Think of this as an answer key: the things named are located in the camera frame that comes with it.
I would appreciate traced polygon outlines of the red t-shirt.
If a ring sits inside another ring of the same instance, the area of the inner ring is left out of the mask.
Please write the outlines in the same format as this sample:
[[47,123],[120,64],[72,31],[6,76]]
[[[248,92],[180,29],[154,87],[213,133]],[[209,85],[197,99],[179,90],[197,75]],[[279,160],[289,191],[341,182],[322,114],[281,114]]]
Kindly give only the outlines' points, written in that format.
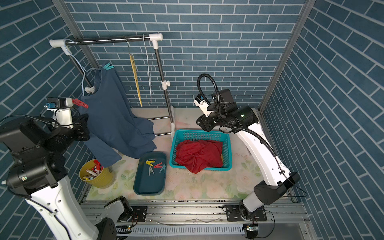
[[176,147],[175,162],[193,174],[206,168],[221,168],[223,143],[211,140],[186,140]]

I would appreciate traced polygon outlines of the red clothespin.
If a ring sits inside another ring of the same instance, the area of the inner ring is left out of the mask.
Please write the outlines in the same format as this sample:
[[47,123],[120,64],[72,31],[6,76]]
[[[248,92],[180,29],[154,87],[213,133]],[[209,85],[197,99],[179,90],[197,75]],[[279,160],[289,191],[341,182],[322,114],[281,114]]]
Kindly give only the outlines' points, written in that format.
[[86,103],[82,102],[81,100],[79,99],[72,99],[72,103],[76,106],[79,106],[79,107],[83,107],[85,109],[88,109],[89,108],[89,105],[87,105]]
[[154,168],[155,168],[155,169],[157,169],[157,168],[162,168],[162,167],[163,167],[163,163],[162,163],[162,162],[160,162],[160,163],[154,165]]

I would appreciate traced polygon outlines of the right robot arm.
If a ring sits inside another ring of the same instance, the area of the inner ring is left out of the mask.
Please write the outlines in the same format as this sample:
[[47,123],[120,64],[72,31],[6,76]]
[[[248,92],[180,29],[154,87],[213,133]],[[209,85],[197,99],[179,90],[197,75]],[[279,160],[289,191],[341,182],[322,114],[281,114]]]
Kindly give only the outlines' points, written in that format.
[[291,172],[279,159],[268,142],[254,111],[238,107],[230,90],[219,90],[212,76],[201,74],[197,78],[199,94],[194,103],[203,114],[196,120],[204,131],[215,127],[226,127],[246,145],[261,170],[263,181],[254,187],[247,197],[240,201],[239,213],[244,220],[252,220],[256,211],[279,200],[301,179],[297,172]]

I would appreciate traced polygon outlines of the yellow plastic hanger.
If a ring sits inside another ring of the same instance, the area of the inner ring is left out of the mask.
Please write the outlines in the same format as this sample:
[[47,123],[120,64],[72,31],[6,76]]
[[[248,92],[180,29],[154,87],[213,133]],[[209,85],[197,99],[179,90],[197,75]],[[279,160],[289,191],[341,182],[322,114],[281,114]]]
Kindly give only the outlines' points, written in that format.
[[132,67],[132,71],[133,71],[133,75],[134,75],[134,80],[135,80],[135,85],[136,85],[136,89],[137,89],[137,95],[138,95],[139,103],[140,103],[140,106],[143,107],[143,102],[142,102],[141,92],[140,92],[139,79],[138,79],[138,74],[137,74],[137,66],[136,66],[134,55],[131,54],[130,51],[129,51],[129,57],[130,57],[131,67]]

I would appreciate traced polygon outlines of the white wire hanger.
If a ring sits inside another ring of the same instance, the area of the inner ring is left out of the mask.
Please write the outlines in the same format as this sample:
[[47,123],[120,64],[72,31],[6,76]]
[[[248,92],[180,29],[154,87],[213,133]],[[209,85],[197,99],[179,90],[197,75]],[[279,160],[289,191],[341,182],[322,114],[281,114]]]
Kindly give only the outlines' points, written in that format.
[[151,74],[150,63],[149,63],[150,58],[149,58],[144,34],[143,34],[143,43],[144,43],[145,53],[146,53],[146,57],[147,57],[147,75],[148,75],[149,90],[150,90],[150,105],[152,105],[152,103],[153,103],[153,91],[152,91],[152,82],[151,82],[152,74]]

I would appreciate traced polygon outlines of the grey clothespin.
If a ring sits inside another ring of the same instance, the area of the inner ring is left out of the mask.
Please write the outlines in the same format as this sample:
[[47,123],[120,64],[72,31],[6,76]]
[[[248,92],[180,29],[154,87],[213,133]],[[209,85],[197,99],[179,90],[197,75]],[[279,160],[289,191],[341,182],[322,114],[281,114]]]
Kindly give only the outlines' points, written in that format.
[[154,175],[154,174],[155,174],[154,169],[152,166],[150,166],[149,167],[149,176]]

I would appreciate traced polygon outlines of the light blue wire hanger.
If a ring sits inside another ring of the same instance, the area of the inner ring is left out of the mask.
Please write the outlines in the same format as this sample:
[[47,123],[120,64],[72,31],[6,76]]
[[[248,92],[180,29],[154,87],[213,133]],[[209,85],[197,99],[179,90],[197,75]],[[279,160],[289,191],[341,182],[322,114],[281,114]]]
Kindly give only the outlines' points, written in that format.
[[82,96],[85,96],[85,93],[87,94],[93,94],[95,93],[96,91],[96,87],[94,87],[92,85],[92,83],[88,80],[88,77],[87,77],[87,73],[91,70],[99,70],[99,69],[96,69],[96,68],[90,68],[90,69],[86,69],[85,67],[83,67],[80,63],[80,61],[72,54],[71,50],[69,49],[69,47],[67,46],[67,42],[69,43],[74,43],[73,40],[70,40],[70,39],[64,39],[63,40],[63,52],[70,57],[71,60],[74,61],[75,63],[75,66],[79,68],[79,71],[81,73],[81,76],[82,76],[82,81],[81,81],[81,88],[82,88]]

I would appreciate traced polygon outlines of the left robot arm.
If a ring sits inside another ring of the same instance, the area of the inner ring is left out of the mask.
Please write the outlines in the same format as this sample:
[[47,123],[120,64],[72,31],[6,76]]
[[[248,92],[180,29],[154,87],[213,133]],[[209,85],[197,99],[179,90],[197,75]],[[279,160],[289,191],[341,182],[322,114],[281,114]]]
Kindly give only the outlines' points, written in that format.
[[90,138],[87,121],[88,115],[79,115],[70,128],[54,119],[27,115],[1,120],[1,143],[14,159],[5,184],[36,209],[58,240],[115,240],[117,221],[132,212],[124,198],[117,198],[92,223],[75,198],[64,154],[74,141]]

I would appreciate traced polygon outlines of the yellow clothespin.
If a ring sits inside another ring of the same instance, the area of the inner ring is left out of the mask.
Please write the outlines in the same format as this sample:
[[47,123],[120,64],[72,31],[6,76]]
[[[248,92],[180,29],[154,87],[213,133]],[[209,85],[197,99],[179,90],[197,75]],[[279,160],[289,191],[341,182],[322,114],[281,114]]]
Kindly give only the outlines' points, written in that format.
[[154,167],[154,164],[156,161],[146,161],[146,164],[149,165],[150,167]]

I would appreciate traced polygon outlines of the blue grey t-shirt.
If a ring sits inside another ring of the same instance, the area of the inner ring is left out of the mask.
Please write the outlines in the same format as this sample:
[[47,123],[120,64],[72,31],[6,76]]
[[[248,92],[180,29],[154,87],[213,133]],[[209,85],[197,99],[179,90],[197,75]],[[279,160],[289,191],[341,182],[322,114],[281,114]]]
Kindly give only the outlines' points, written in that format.
[[154,124],[133,114],[117,71],[100,68],[94,81],[95,92],[80,97],[89,107],[78,111],[89,116],[90,139],[85,143],[95,158],[103,167],[110,167],[121,155],[139,159],[154,151]]

